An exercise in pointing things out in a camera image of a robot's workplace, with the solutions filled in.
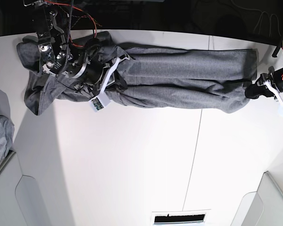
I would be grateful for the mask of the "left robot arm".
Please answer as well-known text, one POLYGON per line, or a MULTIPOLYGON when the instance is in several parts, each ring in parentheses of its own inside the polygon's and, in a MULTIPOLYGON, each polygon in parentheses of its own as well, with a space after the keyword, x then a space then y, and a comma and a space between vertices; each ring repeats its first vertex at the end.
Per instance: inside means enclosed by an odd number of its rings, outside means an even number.
MULTIPOLYGON (((283 52, 283 32, 272 57, 276 58, 280 51, 283 52)), ((248 99, 258 99, 260 96, 272 97, 283 106, 283 68, 275 70, 270 66, 267 73, 260 74, 255 83, 245 90, 245 97, 248 99)))

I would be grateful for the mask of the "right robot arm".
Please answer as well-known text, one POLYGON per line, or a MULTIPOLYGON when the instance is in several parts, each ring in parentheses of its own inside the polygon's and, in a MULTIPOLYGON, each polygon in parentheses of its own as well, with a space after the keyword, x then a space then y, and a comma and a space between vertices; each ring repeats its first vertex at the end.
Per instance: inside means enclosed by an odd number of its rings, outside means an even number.
POLYGON ((33 25, 36 37, 26 37, 17 46, 18 56, 26 68, 46 73, 61 83, 68 79, 67 89, 96 97, 105 91, 123 92, 127 83, 117 72, 118 63, 128 60, 127 54, 110 55, 104 59, 105 42, 97 38, 97 30, 83 44, 71 38, 73 11, 94 21, 90 14, 74 6, 74 1, 61 3, 54 0, 25 0, 33 7, 33 25))

